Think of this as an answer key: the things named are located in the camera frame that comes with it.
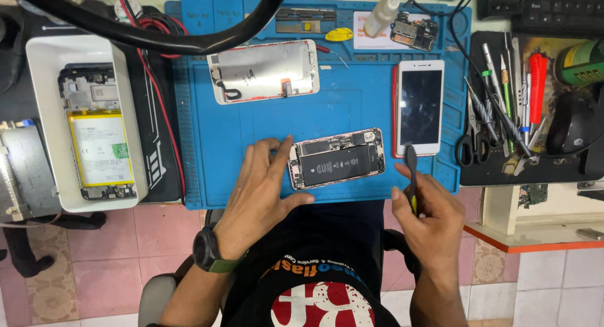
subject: black watch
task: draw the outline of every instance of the black watch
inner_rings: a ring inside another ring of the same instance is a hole
[[[210,273],[228,273],[233,271],[245,258],[247,252],[237,260],[222,260],[218,254],[216,235],[211,227],[205,226],[193,240],[193,261]]]

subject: white plastic container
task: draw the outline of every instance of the white plastic container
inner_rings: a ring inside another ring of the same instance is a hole
[[[380,0],[365,20],[365,33],[372,38],[382,34],[396,19],[399,5],[399,0]]]
[[[25,47],[31,79],[42,121],[42,129],[61,206],[68,212],[114,210],[134,207],[148,193],[141,138],[126,56],[109,40],[98,36],[56,36],[32,38]],[[84,200],[71,151],[71,131],[59,93],[59,72],[69,63],[112,62],[120,98],[121,115],[132,166],[137,197],[114,200]]]

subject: keyboard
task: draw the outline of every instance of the keyboard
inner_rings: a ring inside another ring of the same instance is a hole
[[[522,14],[512,17],[512,30],[563,37],[601,37],[604,0],[524,0]]]

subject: green container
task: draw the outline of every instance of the green container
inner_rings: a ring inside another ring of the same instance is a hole
[[[554,76],[566,85],[604,81],[604,39],[564,49],[554,62]]]

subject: t-shirt print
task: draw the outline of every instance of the t-shirt print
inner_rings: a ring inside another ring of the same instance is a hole
[[[354,287],[315,282],[286,290],[272,303],[275,327],[374,327],[373,309]]]

